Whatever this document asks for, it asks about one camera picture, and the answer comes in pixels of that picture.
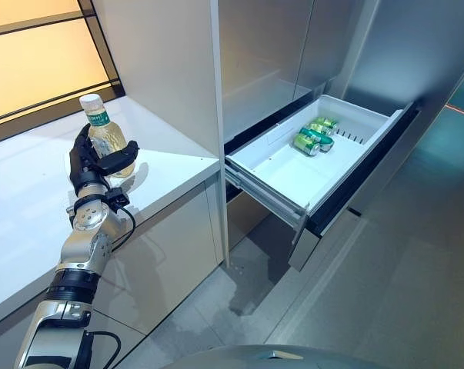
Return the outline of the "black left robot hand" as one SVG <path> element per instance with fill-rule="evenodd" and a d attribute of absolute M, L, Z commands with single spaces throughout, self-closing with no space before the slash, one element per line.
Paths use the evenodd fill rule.
<path fill-rule="evenodd" d="M 86 184 L 103 185 L 109 190 L 110 185 L 105 178 L 134 164 L 139 152 L 138 143 L 131 140 L 123 149 L 101 158 L 88 135 L 89 128 L 90 124 L 82 128 L 69 152 L 69 179 L 76 195 Z"/>

